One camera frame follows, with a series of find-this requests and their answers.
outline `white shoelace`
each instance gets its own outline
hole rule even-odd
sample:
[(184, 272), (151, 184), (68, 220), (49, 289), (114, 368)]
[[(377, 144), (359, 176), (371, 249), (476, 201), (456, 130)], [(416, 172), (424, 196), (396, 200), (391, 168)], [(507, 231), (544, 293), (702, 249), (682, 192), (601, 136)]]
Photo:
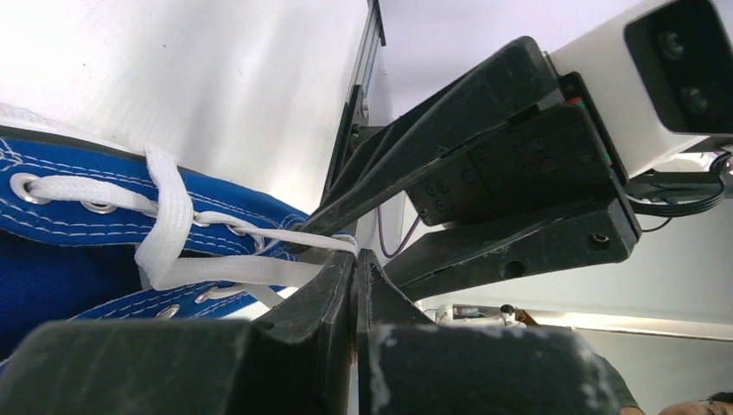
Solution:
[[(326, 237), (283, 229), (263, 229), (229, 214), (195, 212), (186, 186), (172, 156), (153, 147), (145, 147), (148, 171), (158, 188), (158, 200), (116, 184), (78, 176), (30, 177), (20, 174), (20, 188), (14, 191), (26, 201), (45, 204), (51, 201), (79, 201), (87, 208), (124, 208), (156, 218), (155, 225), (135, 252), (141, 273), (158, 291), (206, 281), (237, 283), (234, 290), (246, 290), (268, 307), (283, 299), (268, 285), (300, 288), (320, 270), (320, 265), (291, 262), (261, 256), (278, 241), (292, 242), (326, 250), (359, 251), (356, 240), (348, 235)], [(179, 258), (191, 226), (223, 225), (240, 235), (255, 239), (258, 251), (253, 255), (217, 258)]]

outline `white camera housing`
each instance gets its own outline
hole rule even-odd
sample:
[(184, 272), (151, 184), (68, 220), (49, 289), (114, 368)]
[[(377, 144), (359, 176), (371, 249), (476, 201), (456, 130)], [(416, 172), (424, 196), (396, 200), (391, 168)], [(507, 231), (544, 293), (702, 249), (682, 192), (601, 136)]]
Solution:
[(711, 135), (672, 132), (661, 122), (625, 38), (631, 22), (677, 1), (644, 0), (550, 53), (558, 75), (583, 78), (629, 178)]

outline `camera lens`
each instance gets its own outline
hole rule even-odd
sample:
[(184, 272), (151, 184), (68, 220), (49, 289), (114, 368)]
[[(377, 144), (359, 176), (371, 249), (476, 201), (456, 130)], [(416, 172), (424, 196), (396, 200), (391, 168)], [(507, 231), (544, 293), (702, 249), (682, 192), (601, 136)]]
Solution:
[(685, 106), (694, 114), (702, 114), (708, 111), (708, 99), (702, 91), (695, 87), (682, 88), (682, 100)]
[(675, 32), (664, 32), (660, 35), (660, 42), (662, 45), (662, 51), (664, 55), (676, 61), (685, 52), (685, 44), (682, 43), (682, 39)]

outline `blue fabric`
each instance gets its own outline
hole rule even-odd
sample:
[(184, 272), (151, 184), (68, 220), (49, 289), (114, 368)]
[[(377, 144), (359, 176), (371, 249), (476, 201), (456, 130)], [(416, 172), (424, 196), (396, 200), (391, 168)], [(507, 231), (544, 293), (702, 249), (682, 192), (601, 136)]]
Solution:
[[(140, 291), (133, 245), (143, 240), (154, 220), (124, 209), (95, 214), (72, 201), (27, 203), (10, 189), (10, 178), (21, 172), (91, 177), (157, 199), (144, 161), (0, 137), (0, 359), (50, 320), (149, 318), (172, 303), (180, 306), (174, 318), (216, 318), (254, 303), (245, 292), (194, 302), (211, 287), (230, 284), (224, 282)], [(217, 211), (257, 227), (283, 229), (307, 217), (269, 195), (230, 182), (191, 172), (182, 172), (182, 178), (197, 212)], [(249, 254), (254, 241), (224, 226), (194, 226), (186, 250), (195, 256)], [(294, 260), (282, 246), (268, 255)]]

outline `black hair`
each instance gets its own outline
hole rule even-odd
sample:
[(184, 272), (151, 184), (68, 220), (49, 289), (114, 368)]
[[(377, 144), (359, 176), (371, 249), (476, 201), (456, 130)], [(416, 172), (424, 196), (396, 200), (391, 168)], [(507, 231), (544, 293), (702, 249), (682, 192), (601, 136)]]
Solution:
[(733, 392), (719, 392), (710, 396), (710, 400), (723, 402), (724, 404), (733, 404)]

